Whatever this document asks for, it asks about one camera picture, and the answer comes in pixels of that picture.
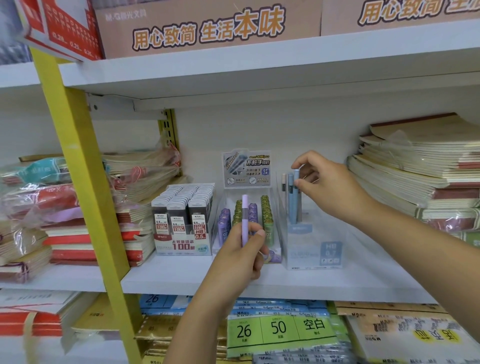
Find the yellow metal upright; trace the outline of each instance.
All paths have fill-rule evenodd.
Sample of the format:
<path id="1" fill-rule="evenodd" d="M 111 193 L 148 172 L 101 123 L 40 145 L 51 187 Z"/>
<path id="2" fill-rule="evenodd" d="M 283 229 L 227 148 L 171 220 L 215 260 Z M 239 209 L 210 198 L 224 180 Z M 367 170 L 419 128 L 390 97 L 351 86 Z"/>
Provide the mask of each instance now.
<path id="1" fill-rule="evenodd" d="M 134 339 L 142 323 L 140 306 L 136 295 L 123 294 L 121 288 L 130 267 L 85 93 L 63 85 L 54 57 L 31 51 L 128 359 L 140 364 Z"/>

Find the product display card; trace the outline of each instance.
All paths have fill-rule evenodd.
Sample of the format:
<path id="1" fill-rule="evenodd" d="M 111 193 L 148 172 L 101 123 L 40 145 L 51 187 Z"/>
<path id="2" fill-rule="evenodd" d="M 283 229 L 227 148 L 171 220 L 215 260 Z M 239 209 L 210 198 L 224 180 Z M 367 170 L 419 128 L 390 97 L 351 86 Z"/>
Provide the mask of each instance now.
<path id="1" fill-rule="evenodd" d="M 234 149 L 222 153 L 225 188 L 271 186 L 271 151 Z"/>

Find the white label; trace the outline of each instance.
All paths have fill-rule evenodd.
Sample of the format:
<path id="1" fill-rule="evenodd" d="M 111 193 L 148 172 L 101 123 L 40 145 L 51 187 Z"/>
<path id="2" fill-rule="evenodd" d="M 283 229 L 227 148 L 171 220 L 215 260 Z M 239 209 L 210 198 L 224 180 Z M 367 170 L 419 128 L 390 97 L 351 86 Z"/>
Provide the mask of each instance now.
<path id="1" fill-rule="evenodd" d="M 207 238 L 207 225 L 205 215 L 192 215 L 193 233 L 195 239 L 202 240 Z"/>
<path id="2" fill-rule="evenodd" d="M 186 235 L 187 230 L 185 229 L 185 221 L 182 216 L 170 216 L 170 221 L 172 222 L 172 229 L 174 235 Z"/>
<path id="3" fill-rule="evenodd" d="M 167 214 L 155 214 L 155 229 L 158 235 L 168 235 Z"/>

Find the cardboard box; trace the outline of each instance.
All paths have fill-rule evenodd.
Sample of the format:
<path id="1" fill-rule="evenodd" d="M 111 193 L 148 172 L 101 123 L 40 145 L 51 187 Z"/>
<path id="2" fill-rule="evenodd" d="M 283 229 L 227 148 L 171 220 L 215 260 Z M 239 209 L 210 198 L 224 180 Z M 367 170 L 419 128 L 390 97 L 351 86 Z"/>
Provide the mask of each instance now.
<path id="1" fill-rule="evenodd" d="M 321 35 L 479 18 L 480 0 L 324 0 Z"/>
<path id="2" fill-rule="evenodd" d="M 112 59 L 319 36 L 322 0 L 161 0 L 96 17 Z"/>

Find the purple pen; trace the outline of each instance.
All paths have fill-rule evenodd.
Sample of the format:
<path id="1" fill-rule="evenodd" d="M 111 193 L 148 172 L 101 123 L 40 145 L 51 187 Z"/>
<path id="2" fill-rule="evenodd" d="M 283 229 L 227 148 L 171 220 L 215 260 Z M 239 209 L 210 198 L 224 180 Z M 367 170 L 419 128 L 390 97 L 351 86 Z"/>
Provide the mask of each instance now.
<path id="1" fill-rule="evenodd" d="M 245 246 L 248 241 L 248 195 L 241 197 L 241 245 Z"/>

